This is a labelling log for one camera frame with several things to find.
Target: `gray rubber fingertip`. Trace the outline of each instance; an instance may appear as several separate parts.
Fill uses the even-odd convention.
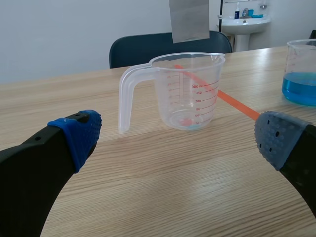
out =
[[[255,124],[255,139],[262,156],[280,170],[309,122],[281,113],[264,112]]]

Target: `pole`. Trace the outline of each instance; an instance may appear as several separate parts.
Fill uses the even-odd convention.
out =
[[[218,16],[218,19],[219,19],[219,26],[218,26],[219,32],[222,32],[222,18],[223,18],[223,0],[221,0],[221,9],[220,9],[220,14]]]

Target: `soap bottle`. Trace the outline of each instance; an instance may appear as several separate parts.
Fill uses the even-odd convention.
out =
[[[237,2],[237,8],[235,10],[235,19],[239,19],[239,13],[240,13],[239,2]]]

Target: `gray paper sheet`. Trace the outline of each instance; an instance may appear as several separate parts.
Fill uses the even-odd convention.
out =
[[[174,43],[209,38],[209,0],[169,0]]]

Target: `measuring cup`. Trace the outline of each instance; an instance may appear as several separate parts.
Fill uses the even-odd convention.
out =
[[[221,53],[176,53],[129,68],[119,83],[119,130],[129,130],[134,87],[152,79],[166,125],[180,130],[205,127],[214,116],[224,63]]]
[[[316,105],[316,39],[290,41],[287,45],[282,92],[291,101]]]

